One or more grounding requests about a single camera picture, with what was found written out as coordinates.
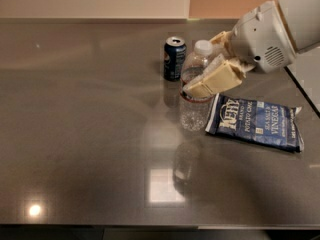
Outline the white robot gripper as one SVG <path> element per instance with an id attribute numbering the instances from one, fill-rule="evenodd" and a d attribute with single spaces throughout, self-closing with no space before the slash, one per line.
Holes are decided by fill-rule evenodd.
<path id="1" fill-rule="evenodd" d="M 224 60 L 219 66 L 210 63 L 201 75 L 183 87 L 183 91 L 195 99 L 211 97 L 241 85 L 246 73 L 255 66 L 259 72 L 270 73 L 291 64 L 296 58 L 275 1 L 267 1 L 246 13 L 232 32 L 222 31 L 209 42 L 213 45 L 214 55 L 235 54 L 247 63 L 237 58 Z"/>

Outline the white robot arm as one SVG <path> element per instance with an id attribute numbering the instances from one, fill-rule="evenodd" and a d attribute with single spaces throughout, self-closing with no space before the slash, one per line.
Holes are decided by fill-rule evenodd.
<path id="1" fill-rule="evenodd" d="M 255 69 L 269 73 L 320 43 L 320 0 L 267 1 L 243 15 L 232 30 L 211 39 L 217 57 L 182 87 L 202 99 L 240 85 Z"/>

